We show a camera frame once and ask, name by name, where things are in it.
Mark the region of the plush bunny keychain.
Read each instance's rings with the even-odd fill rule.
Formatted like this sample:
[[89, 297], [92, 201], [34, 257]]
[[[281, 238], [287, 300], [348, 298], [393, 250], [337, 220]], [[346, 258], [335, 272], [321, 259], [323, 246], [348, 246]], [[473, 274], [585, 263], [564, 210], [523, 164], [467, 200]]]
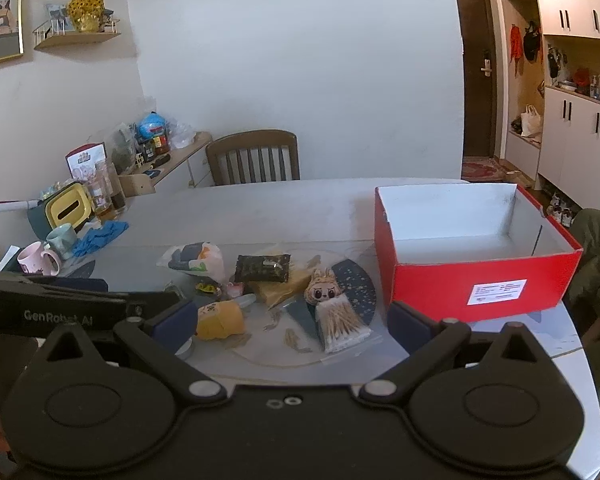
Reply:
[[304, 299], [311, 306], [331, 300], [342, 294], [336, 275], [331, 268], [315, 269], [309, 285], [304, 291]]

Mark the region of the wooden side table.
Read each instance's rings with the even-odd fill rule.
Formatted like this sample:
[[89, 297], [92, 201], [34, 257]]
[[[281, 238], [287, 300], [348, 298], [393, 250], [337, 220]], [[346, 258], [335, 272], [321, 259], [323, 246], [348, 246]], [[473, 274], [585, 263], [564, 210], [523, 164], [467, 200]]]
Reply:
[[154, 160], [119, 177], [126, 197], [174, 191], [180, 188], [203, 188], [213, 184], [206, 147], [212, 141], [208, 132], [197, 132], [185, 148], [174, 148], [169, 159], [158, 165]]

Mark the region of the yellow small pouch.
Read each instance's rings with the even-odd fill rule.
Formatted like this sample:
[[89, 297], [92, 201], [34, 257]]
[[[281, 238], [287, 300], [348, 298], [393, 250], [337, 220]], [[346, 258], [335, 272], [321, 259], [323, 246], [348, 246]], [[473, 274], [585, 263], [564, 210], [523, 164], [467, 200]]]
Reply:
[[200, 340], [226, 339], [244, 331], [244, 315], [236, 301], [214, 302], [198, 309], [195, 334]]

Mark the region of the green mug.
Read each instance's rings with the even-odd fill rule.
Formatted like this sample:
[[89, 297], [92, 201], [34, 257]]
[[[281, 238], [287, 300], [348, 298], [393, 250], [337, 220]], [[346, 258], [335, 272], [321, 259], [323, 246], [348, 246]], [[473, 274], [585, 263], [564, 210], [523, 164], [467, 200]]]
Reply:
[[68, 260], [72, 257], [73, 247], [76, 246], [78, 240], [76, 230], [73, 229], [71, 223], [64, 223], [61, 226], [58, 226], [51, 230], [46, 236], [47, 244], [49, 244], [50, 248], [64, 260]]

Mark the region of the red cardboard box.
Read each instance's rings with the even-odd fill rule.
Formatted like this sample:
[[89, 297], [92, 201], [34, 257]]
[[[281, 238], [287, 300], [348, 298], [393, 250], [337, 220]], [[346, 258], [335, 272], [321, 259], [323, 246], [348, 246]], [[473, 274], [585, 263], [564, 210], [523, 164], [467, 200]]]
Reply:
[[583, 252], [513, 183], [382, 186], [375, 249], [385, 304], [463, 322], [556, 307]]

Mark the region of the yellow teal tissue box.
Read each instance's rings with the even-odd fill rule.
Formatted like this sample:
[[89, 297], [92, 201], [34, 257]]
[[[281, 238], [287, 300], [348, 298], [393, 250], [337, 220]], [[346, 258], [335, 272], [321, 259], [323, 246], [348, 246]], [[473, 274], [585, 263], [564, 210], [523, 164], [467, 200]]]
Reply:
[[27, 211], [33, 233], [42, 240], [58, 226], [69, 223], [78, 232], [94, 212], [91, 195], [80, 181], [73, 181], [39, 200]]

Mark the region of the dark snack packet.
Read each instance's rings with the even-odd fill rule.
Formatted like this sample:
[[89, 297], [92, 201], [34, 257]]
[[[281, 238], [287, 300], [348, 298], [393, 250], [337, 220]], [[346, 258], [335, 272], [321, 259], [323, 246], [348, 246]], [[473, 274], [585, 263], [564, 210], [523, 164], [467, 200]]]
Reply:
[[286, 283], [291, 256], [240, 255], [236, 261], [234, 278], [243, 283]]

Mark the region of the cotton swabs bag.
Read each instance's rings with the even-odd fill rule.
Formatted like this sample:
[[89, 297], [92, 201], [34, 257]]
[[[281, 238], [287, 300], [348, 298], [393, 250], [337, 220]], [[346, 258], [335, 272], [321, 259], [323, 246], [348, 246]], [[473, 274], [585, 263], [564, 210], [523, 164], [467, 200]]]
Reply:
[[320, 302], [315, 307], [315, 318], [326, 353], [351, 348], [372, 334], [345, 294]]

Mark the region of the white cabinet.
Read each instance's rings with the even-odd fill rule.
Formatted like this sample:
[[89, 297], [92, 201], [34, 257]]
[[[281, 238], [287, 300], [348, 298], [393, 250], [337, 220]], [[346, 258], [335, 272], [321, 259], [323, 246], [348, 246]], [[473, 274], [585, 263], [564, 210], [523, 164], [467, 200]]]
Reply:
[[533, 148], [519, 167], [581, 208], [600, 209], [600, 0], [502, 0], [506, 24], [521, 34], [511, 60], [509, 116], [537, 112]]

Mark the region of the brown entrance door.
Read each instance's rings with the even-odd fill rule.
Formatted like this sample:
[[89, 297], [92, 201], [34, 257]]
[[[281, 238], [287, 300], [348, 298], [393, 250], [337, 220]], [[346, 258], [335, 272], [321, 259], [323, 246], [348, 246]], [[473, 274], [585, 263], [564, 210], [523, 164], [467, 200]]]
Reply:
[[490, 0], [456, 0], [464, 64], [465, 157], [491, 157], [496, 138], [495, 35]]

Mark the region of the glass cup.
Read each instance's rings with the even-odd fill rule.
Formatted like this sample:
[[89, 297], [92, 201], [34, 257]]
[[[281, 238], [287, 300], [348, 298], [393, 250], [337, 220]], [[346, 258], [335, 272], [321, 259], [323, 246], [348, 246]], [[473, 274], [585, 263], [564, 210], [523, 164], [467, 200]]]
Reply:
[[86, 185], [91, 194], [94, 214], [100, 220], [112, 220], [116, 215], [109, 188], [110, 182], [106, 162], [96, 162], [93, 172], [88, 176]]

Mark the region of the white tote bag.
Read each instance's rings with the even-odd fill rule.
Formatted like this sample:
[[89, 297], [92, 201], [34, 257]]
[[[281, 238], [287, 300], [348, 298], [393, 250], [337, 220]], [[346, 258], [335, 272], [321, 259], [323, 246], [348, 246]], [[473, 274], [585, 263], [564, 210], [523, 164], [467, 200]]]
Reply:
[[527, 105], [520, 115], [521, 135], [533, 138], [543, 131], [543, 117], [534, 105]]

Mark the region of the yellow flower ornament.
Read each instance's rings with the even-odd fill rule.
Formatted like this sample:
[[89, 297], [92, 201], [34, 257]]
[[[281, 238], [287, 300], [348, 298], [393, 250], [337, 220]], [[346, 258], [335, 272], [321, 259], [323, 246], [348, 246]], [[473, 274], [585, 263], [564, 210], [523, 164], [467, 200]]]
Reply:
[[104, 0], [71, 0], [69, 18], [78, 32], [99, 32], [105, 16]]

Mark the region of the patterned tissue paper pack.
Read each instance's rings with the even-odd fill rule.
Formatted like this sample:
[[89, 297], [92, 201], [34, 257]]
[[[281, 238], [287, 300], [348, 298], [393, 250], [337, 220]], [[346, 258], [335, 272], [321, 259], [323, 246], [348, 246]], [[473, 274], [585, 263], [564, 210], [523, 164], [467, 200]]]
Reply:
[[197, 278], [210, 278], [218, 283], [226, 279], [221, 249], [208, 242], [171, 247], [157, 264]]

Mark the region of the tan cracker pack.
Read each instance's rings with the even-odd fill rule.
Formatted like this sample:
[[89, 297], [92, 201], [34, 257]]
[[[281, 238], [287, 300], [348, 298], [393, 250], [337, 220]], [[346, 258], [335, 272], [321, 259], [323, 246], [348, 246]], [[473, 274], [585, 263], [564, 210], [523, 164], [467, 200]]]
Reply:
[[268, 307], [272, 308], [285, 300], [302, 294], [309, 285], [312, 272], [306, 268], [291, 268], [288, 281], [277, 282], [251, 282], [250, 289]]

